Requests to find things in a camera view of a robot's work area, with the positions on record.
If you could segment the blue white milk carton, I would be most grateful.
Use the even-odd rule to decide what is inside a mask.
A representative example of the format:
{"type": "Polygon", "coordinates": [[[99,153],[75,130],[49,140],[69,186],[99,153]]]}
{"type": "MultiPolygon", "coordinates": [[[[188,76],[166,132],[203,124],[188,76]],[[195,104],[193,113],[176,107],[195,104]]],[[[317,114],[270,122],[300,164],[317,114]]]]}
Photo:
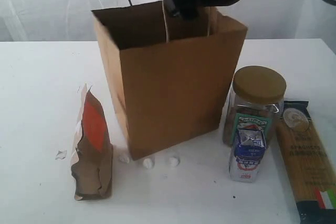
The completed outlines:
{"type": "Polygon", "coordinates": [[[266,148],[261,130],[237,129],[229,159],[230,178],[239,182],[254,182],[266,148]]]}

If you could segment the nut jar gold lid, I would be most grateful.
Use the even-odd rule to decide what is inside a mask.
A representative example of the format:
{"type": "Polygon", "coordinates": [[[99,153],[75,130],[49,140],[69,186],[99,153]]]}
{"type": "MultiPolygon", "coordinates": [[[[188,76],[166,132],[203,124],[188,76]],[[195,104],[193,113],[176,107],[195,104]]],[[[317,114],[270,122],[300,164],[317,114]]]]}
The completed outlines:
{"type": "Polygon", "coordinates": [[[260,130],[268,145],[283,112],[286,81],[278,72],[262,66],[236,71],[228,96],[223,142],[231,146],[237,129],[260,130]]]}

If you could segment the small torn paper scrap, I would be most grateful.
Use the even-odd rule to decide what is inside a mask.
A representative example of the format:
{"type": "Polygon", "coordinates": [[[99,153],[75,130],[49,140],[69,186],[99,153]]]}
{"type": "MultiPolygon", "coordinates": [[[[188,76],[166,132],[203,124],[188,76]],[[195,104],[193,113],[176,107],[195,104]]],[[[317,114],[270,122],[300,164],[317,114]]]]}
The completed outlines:
{"type": "Polygon", "coordinates": [[[67,151],[64,150],[64,151],[58,151],[58,153],[56,154],[55,156],[55,160],[58,160],[58,159],[65,159],[67,156],[67,151]]]}

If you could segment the brown kraft pouch orange label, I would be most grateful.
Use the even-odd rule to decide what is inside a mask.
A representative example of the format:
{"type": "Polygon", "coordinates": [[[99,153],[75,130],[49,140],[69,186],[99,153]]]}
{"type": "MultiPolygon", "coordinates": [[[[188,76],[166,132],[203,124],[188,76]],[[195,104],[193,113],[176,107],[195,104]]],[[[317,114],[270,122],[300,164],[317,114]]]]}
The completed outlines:
{"type": "Polygon", "coordinates": [[[74,199],[98,200],[112,194],[113,145],[100,101],[85,84],[70,159],[74,199]]]}

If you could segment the spaghetti packet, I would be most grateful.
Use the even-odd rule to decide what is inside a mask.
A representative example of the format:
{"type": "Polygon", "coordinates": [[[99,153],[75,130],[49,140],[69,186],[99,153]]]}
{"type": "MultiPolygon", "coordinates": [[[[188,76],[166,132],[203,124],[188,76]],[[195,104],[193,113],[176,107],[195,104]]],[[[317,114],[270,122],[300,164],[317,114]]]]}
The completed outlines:
{"type": "Polygon", "coordinates": [[[285,101],[277,140],[297,203],[335,210],[335,172],[308,112],[307,101],[285,101]]]}

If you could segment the brown paper shopping bag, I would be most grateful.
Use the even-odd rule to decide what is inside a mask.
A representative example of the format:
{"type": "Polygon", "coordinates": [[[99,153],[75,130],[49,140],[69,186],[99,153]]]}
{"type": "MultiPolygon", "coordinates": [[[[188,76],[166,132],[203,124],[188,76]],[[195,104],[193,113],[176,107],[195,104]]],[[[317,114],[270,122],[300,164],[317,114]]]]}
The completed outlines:
{"type": "Polygon", "coordinates": [[[216,7],[185,20],[169,0],[95,9],[100,55],[131,157],[216,130],[247,33],[216,7]]]}

